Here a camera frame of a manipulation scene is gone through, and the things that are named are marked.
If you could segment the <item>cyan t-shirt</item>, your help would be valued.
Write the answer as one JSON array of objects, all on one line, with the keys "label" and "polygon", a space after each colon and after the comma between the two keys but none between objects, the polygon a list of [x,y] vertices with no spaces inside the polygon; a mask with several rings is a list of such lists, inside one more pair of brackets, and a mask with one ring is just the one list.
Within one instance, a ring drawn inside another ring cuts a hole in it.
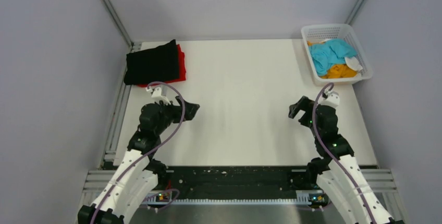
[{"label": "cyan t-shirt", "polygon": [[345,57],[357,55],[357,51],[342,39],[330,39],[324,42],[312,43],[307,41],[314,68],[318,76],[328,74],[335,65],[345,65]]}]

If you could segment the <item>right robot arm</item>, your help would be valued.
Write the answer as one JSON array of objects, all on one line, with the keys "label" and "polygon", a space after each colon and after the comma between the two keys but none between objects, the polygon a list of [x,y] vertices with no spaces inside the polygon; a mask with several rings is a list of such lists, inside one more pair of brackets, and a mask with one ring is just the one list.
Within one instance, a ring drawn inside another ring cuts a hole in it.
[{"label": "right robot arm", "polygon": [[321,102],[306,96],[289,107],[289,118],[304,112],[298,120],[309,128],[319,154],[307,165],[306,183],[321,189],[334,204],[345,223],[403,223],[380,202],[364,177],[354,151],[339,133],[337,95]]}]

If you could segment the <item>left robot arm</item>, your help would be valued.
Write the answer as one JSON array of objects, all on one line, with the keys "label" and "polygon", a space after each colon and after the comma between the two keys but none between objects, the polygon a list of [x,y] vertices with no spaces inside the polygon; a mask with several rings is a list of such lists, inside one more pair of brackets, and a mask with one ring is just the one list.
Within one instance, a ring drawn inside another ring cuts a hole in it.
[{"label": "left robot arm", "polygon": [[166,185],[166,166],[153,158],[164,144],[160,135],[173,123],[192,120],[200,108],[179,96],[176,100],[178,105],[160,100],[141,108],[139,125],[123,160],[99,196],[81,206],[78,223],[129,223],[147,195]]}]

